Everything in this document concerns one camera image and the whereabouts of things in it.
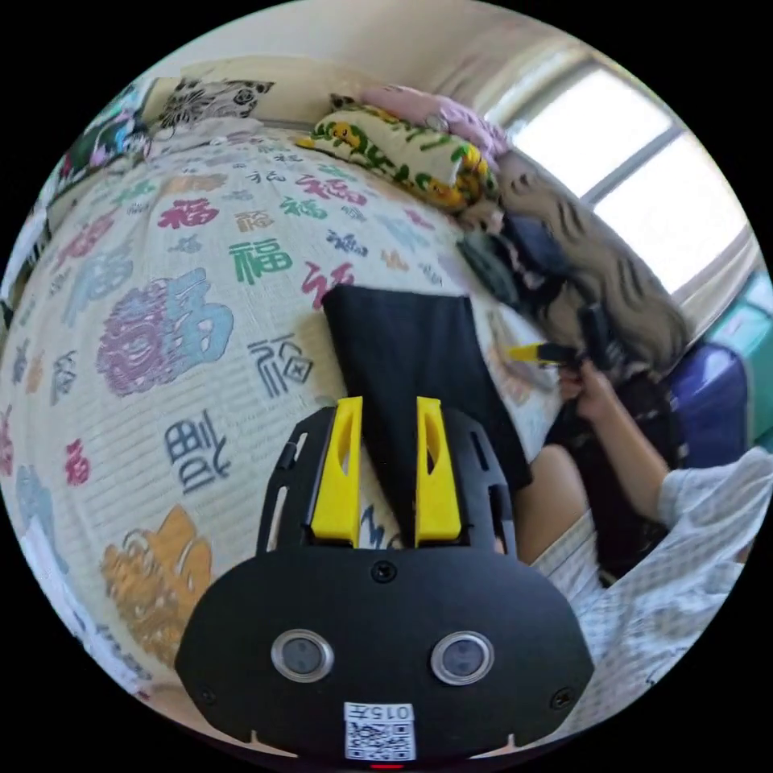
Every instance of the pink pillow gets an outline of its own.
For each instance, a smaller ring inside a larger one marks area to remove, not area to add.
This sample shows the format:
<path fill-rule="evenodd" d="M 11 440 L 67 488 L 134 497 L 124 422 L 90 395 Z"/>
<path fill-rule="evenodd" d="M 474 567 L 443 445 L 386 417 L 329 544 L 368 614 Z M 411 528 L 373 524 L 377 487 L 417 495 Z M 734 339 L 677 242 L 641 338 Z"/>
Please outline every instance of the pink pillow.
<path fill-rule="evenodd" d="M 451 97 L 427 94 L 407 86 L 388 85 L 364 89 L 361 101 L 416 126 L 427 126 L 461 137 L 472 143 L 493 167 L 496 167 L 495 160 L 509 150 L 502 129 L 484 121 L 469 107 L 460 105 Z"/>

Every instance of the qr code label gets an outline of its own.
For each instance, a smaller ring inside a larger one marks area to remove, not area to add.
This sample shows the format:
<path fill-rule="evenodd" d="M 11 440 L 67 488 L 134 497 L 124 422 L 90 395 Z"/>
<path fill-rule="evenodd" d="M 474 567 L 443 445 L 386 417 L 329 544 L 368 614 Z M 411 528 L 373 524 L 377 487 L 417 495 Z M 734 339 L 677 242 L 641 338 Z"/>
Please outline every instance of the qr code label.
<path fill-rule="evenodd" d="M 380 763 L 416 759 L 413 721 L 410 703 L 344 703 L 346 758 Z"/>

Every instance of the hand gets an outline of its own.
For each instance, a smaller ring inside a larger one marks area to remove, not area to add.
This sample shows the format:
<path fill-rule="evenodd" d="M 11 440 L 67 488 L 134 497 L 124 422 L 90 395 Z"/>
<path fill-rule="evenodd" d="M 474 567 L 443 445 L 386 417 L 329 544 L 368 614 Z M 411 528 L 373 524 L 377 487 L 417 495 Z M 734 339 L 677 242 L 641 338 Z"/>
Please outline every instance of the hand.
<path fill-rule="evenodd" d="M 561 398 L 577 400 L 577 415 L 591 424 L 603 421 L 617 405 L 617 395 L 609 379 L 590 360 L 585 360 L 578 373 L 575 370 L 559 370 Z"/>

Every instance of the bedsheet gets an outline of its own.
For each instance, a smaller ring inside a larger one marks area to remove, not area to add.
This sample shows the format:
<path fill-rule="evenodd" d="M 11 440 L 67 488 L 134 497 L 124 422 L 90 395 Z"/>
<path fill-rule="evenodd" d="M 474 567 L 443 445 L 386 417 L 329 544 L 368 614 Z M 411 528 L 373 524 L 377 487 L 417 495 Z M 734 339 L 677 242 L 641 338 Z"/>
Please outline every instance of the bedsheet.
<path fill-rule="evenodd" d="M 143 695 L 178 684 L 193 607 L 254 554 L 292 428 L 345 396 L 328 289 L 469 293 L 527 458 L 558 409 L 555 391 L 502 367 L 455 221 L 252 123 L 89 190 L 36 267 L 0 364 L 15 532 L 71 632 Z M 399 548 L 367 455 L 361 490 L 360 546 Z"/>

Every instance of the leg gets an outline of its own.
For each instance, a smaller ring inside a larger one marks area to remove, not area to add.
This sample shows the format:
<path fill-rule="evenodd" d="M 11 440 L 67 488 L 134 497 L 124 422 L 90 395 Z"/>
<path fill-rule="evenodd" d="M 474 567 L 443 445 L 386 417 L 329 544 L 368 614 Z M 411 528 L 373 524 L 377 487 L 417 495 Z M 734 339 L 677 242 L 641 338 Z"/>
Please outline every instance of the leg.
<path fill-rule="evenodd" d="M 580 473 L 557 445 L 546 445 L 531 465 L 534 481 L 515 495 L 518 558 L 533 564 L 588 510 Z"/>

